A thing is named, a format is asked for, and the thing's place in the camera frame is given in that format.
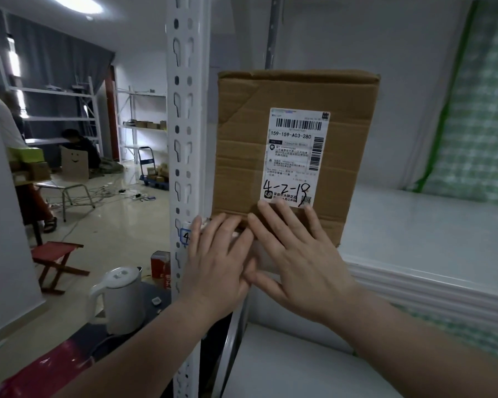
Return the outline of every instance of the ceiling light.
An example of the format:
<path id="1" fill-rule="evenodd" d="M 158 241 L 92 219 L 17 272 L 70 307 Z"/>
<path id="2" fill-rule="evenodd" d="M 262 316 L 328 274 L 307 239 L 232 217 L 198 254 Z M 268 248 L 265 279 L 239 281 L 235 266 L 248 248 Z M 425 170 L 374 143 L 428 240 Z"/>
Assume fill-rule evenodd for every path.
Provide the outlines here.
<path id="1" fill-rule="evenodd" d="M 56 0 L 59 4 L 82 14 L 100 14 L 103 8 L 94 0 Z"/>

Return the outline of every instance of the blue number tag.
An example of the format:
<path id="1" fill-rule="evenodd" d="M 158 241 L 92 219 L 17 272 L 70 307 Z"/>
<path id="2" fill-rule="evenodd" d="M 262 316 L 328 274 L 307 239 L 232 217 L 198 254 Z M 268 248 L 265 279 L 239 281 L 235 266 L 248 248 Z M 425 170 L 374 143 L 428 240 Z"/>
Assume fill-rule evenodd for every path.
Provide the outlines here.
<path id="1" fill-rule="evenodd" d="M 181 228 L 179 232 L 179 240 L 183 246 L 188 246 L 188 243 L 190 243 L 190 233 L 192 233 L 190 229 Z"/>

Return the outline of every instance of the green box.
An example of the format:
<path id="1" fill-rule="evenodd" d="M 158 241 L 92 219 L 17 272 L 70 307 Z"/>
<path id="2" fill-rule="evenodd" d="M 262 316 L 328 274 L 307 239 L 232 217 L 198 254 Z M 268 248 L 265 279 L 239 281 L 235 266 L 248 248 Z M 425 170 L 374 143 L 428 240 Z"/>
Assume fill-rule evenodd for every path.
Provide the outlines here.
<path id="1" fill-rule="evenodd" d="M 34 163 L 45 161 L 45 155 L 40 148 L 11 148 L 11 150 L 21 162 Z"/>

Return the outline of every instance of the kettle handle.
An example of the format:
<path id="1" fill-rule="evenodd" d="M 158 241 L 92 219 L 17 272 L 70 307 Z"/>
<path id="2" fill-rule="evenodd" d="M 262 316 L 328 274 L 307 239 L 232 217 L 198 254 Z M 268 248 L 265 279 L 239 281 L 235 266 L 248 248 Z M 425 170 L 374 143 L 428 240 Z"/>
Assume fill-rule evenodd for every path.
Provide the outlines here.
<path id="1" fill-rule="evenodd" d="M 86 314 L 87 321 L 91 324 L 105 324 L 107 323 L 107 318 L 96 317 L 96 301 L 98 296 L 106 291 L 105 285 L 98 283 L 90 289 L 89 300 L 87 301 Z"/>

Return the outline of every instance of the white container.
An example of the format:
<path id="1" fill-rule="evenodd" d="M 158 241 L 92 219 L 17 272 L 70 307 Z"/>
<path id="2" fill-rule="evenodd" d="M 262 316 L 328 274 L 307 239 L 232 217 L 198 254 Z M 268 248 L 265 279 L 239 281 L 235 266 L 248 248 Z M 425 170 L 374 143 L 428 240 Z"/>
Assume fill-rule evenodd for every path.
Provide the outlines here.
<path id="1" fill-rule="evenodd" d="M 105 318 L 95 316 L 99 295 L 103 296 Z M 138 329 L 146 318 L 139 269 L 120 267 L 106 273 L 90 290 L 87 315 L 92 324 L 106 324 L 108 334 L 125 335 Z"/>

